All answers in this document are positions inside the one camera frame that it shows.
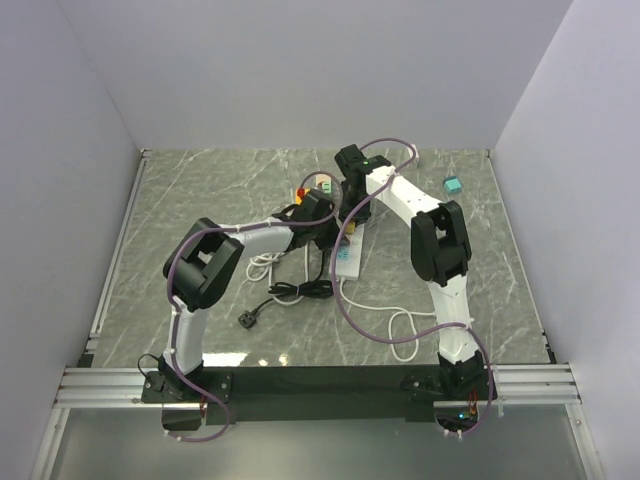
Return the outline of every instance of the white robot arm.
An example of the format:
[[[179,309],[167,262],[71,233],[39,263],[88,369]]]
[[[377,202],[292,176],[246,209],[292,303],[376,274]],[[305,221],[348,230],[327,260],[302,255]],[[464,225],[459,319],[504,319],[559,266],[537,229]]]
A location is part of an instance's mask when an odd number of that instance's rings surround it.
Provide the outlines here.
[[[394,174],[395,169],[391,166],[374,169],[366,176],[367,193],[378,190]],[[438,211],[442,204],[402,176],[396,177],[391,186],[383,190],[376,199],[393,210],[409,228],[412,228],[412,219],[419,213]],[[460,322],[471,325],[465,274],[452,276],[444,286],[436,281],[426,283],[433,298],[439,324]],[[452,328],[440,330],[440,355],[452,364],[469,360],[477,350],[478,345],[469,332]]]
[[[282,220],[270,217],[268,222],[276,225]],[[251,258],[264,253],[286,252],[293,240],[293,231],[286,227],[264,228],[248,232],[230,233],[227,235],[234,243],[243,246],[238,260]],[[178,366],[184,374],[188,374],[202,363],[202,340],[207,327],[210,308],[197,308],[189,310],[179,296],[174,300],[181,307],[180,324],[178,325],[178,338],[176,341],[176,358]],[[169,331],[173,330],[173,322],[176,318],[175,311],[171,316]],[[167,347],[162,354],[165,361],[171,365],[171,338],[167,340]]]

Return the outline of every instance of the marble floor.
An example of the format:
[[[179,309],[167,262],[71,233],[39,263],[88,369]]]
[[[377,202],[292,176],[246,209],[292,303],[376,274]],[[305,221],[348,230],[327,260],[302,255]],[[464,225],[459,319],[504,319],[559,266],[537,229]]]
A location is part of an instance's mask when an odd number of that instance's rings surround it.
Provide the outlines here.
[[[328,170],[339,175],[337,149],[298,150],[157,150],[144,160],[144,173],[121,261],[103,317],[93,366],[132,367],[144,352],[160,354],[166,344],[170,309],[162,266],[200,217],[216,223],[246,223],[266,218],[291,203],[305,174]],[[399,163],[406,151],[381,153]],[[474,329],[497,363],[547,363],[545,337],[509,227],[490,160],[484,150],[420,150],[420,163],[404,175],[428,194],[456,200],[463,208],[473,257],[468,297]],[[459,194],[448,195],[445,177],[457,175]],[[347,296],[371,306],[402,306],[431,311],[426,285],[409,257],[409,230],[379,202],[366,224],[361,277],[345,285]],[[311,249],[312,276],[320,255]],[[303,252],[286,256],[275,269],[277,280],[303,281]],[[267,297],[268,285],[252,283],[241,262],[222,300],[210,314],[204,349],[216,365],[353,365],[396,363],[387,345],[355,332],[335,302],[305,299],[298,305],[271,304],[251,330],[238,316]],[[351,308],[366,330],[387,336],[390,312]],[[425,329],[433,318],[416,317]],[[395,322],[394,335],[410,333],[406,317]],[[398,347],[401,356],[413,344]],[[437,363],[437,336],[423,338],[413,363]]]

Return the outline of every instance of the metal frame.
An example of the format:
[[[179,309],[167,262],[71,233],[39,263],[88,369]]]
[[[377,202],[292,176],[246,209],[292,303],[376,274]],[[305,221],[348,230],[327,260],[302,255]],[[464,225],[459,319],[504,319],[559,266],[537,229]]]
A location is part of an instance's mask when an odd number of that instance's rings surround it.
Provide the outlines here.
[[[131,214],[133,207],[138,199],[138,193],[140,192],[140,184],[144,170],[147,166],[147,162],[151,158],[151,150],[142,150],[140,157],[140,165],[138,165],[138,171],[136,173],[135,180],[133,181],[133,187],[131,188],[131,195],[127,202],[127,208],[124,212],[124,218],[122,220],[122,226],[120,227],[120,233],[118,234],[118,240],[113,251],[113,257],[111,257],[111,264],[107,272],[107,278],[104,281],[102,287],[102,293],[100,294],[100,300],[98,301],[98,307],[96,308],[96,314],[93,318],[93,324],[91,325],[91,333],[99,334],[102,331],[102,324],[104,322],[104,316],[109,307],[109,301],[111,299],[111,292],[115,284],[115,273],[120,265],[122,258],[123,244],[125,238],[127,238],[127,232],[129,231],[129,223],[131,220]]]
[[[69,413],[68,408],[54,408],[51,411],[49,423],[44,431],[40,450],[31,472],[31,480],[48,480],[51,477]]]
[[[591,436],[591,430],[587,424],[586,415],[582,405],[567,405],[567,415],[573,431],[573,437],[578,446],[582,466],[588,480],[604,480],[604,468],[600,462],[598,449]]]
[[[498,365],[494,367],[494,375],[498,389],[496,404],[580,403],[580,395],[568,365]],[[162,409],[169,406],[161,403],[141,403],[140,395],[143,385],[144,377],[136,368],[67,368],[53,408]],[[463,403],[436,402],[435,405],[453,406]],[[197,409],[199,405],[198,403],[178,403],[171,404],[171,408]]]

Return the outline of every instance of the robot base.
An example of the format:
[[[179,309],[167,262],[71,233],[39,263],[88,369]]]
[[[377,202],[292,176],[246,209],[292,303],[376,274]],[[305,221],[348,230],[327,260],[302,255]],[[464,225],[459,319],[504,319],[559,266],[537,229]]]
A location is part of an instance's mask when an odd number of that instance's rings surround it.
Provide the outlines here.
[[[204,367],[194,375],[194,382],[228,404],[232,423],[375,418],[433,422],[435,401],[467,401],[474,388],[478,400],[488,399],[486,369],[478,371],[475,358],[469,362],[465,362],[467,368],[457,364],[453,370],[441,365]],[[468,372],[472,367],[473,375],[465,373],[462,381],[453,381],[452,372]],[[193,396],[177,400],[170,393],[176,390],[173,379],[160,372],[148,375],[143,403],[198,400]],[[224,423],[222,409],[209,403],[206,424]],[[170,431],[195,430],[200,424],[200,410],[163,412],[163,425]]]

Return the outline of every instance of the power strip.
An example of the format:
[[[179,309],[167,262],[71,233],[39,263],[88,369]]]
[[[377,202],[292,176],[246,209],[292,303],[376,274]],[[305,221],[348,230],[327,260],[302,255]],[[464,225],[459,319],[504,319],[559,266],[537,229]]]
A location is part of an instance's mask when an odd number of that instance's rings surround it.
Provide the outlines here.
[[[364,239],[364,224],[358,225],[351,235],[345,235],[348,245],[338,249],[336,258],[336,277],[338,280],[357,280],[360,277],[360,262],[362,260],[362,243]]]

